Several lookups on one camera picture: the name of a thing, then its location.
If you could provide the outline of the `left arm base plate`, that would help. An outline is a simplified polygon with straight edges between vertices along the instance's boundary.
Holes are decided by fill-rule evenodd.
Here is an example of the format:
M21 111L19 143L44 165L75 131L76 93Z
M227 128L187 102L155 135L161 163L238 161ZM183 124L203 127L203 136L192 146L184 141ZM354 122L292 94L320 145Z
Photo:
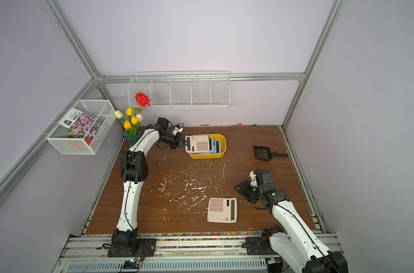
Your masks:
M156 248L156 239L140 238L131 242L112 242L108 257L153 257Z

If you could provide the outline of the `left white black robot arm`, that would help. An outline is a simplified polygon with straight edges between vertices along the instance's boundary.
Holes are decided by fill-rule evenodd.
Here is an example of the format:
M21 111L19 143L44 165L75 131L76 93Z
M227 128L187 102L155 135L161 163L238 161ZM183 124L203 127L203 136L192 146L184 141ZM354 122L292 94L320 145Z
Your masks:
M123 201L117 227L111 238L113 246L138 251L141 247L138 237L138 206L141 190L148 178L149 167L146 156L156 142L168 144L176 149L185 143L181 134L183 124L169 126L169 120L159 118L156 124L146 127L143 135L127 151L120 154L120 174L123 180Z

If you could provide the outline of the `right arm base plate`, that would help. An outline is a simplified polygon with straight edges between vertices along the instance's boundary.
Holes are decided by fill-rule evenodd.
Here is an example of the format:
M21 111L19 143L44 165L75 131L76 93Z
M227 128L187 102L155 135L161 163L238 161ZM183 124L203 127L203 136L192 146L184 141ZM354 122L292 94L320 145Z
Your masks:
M246 250L247 255L277 255L264 236L246 237L241 247Z

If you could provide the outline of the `teal calculator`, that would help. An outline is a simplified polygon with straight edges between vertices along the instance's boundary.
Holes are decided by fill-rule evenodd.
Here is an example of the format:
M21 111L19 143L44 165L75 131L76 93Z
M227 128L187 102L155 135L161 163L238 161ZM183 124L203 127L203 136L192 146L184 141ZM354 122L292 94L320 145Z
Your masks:
M210 150L208 151L209 154L214 153L215 151L215 141L212 136L209 137L209 147Z
M215 153L220 154L221 153L221 140L220 139L215 140L214 147L215 147Z

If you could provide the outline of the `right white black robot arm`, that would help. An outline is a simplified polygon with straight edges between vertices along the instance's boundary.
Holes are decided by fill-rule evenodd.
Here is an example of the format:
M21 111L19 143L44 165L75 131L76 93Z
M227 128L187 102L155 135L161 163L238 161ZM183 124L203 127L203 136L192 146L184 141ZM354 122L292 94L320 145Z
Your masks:
M242 245L247 255L279 255L296 273L347 273L346 258L327 247L300 217L285 191L278 190L268 169L256 169L234 187L251 205L261 202L281 226L264 229Z

